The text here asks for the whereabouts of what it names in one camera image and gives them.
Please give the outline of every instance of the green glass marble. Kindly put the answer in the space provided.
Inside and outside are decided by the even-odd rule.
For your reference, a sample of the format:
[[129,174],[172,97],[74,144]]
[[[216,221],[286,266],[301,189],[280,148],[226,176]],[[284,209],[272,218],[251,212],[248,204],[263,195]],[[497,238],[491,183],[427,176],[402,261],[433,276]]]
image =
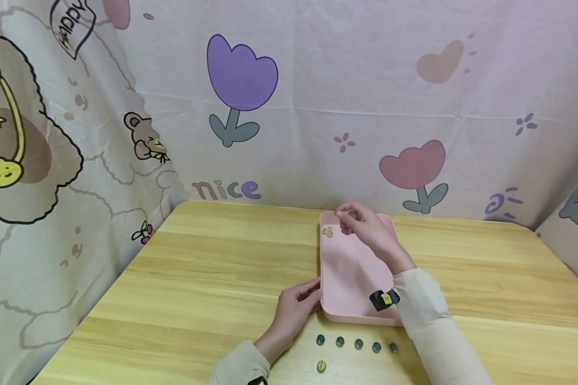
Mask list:
[[325,361],[321,360],[321,361],[317,362],[317,372],[323,373],[323,372],[325,372],[326,368],[327,368],[327,364],[325,363]]

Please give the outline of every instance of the printed fabric backdrop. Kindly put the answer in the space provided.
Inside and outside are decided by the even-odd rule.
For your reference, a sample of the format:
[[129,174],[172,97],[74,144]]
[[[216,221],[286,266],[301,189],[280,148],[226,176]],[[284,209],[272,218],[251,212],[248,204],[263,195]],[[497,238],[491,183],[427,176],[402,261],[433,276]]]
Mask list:
[[186,198],[503,220],[578,275],[578,0],[0,1],[0,384]]

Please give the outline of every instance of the wooden table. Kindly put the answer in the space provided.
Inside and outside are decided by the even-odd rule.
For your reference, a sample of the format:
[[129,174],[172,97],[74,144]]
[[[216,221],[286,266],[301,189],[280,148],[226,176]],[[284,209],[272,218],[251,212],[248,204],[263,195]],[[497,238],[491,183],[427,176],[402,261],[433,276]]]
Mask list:
[[[201,384],[272,320],[281,289],[317,275],[320,211],[181,204],[33,385]],[[515,224],[393,217],[440,283],[496,384],[578,385],[578,279]],[[315,344],[316,336],[327,337]],[[338,335],[346,345],[334,345]],[[355,350],[360,337],[365,348]],[[396,341],[399,354],[370,350]],[[325,360],[324,374],[316,372]],[[270,384],[428,384],[402,328],[314,315]]]

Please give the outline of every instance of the sleeve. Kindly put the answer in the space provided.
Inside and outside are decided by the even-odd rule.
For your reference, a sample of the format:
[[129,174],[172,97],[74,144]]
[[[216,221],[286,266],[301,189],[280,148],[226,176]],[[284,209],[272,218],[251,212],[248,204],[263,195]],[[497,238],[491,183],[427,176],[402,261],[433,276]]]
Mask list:
[[432,385],[491,385],[484,366],[447,310],[439,284],[420,268],[394,276],[396,309]]
[[251,341],[243,341],[214,369],[204,385],[268,385],[270,363]]

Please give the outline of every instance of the pink plastic tray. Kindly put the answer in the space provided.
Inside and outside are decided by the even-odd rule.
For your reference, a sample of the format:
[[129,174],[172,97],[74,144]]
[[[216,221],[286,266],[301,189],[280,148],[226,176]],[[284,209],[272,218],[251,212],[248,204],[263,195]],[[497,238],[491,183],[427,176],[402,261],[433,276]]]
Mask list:
[[[398,239],[390,217],[378,214]],[[388,291],[394,285],[390,269],[355,234],[340,231],[334,212],[319,217],[321,224],[321,306],[327,319],[352,324],[402,326],[396,307],[377,312],[369,300],[373,292]],[[323,231],[331,227],[332,237]]]

